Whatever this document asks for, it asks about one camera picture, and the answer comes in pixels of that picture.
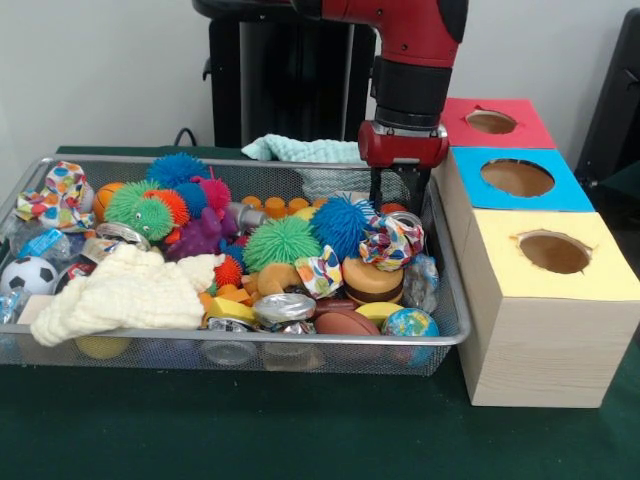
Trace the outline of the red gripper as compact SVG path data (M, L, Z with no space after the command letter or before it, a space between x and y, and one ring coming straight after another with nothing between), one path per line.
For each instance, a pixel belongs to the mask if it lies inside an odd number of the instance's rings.
M358 132L360 157L371 167L370 201L381 203L381 168L394 165L415 165L435 168L446 157L448 134L443 125L428 130L406 130L384 126L377 121L363 121ZM431 169L419 171L418 214L421 215L429 196Z

